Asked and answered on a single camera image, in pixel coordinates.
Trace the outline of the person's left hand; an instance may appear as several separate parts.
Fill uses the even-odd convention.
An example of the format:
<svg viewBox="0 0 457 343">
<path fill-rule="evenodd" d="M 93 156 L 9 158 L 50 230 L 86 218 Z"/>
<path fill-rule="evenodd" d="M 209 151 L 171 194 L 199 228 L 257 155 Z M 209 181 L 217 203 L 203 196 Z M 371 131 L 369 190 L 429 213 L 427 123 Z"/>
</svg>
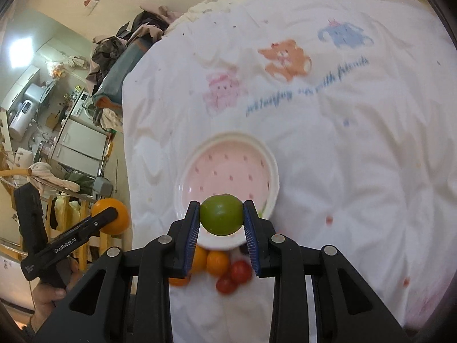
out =
<svg viewBox="0 0 457 343">
<path fill-rule="evenodd" d="M 30 319 L 30 325 L 34 332 L 38 331 L 51 315 L 56 307 L 55 303 L 62 300 L 82 277 L 83 274 L 79 270 L 78 262 L 75 259 L 70 259 L 70 266 L 70 281 L 64 289 L 56 288 L 42 281 L 33 289 L 32 296 L 35 312 Z"/>
</svg>

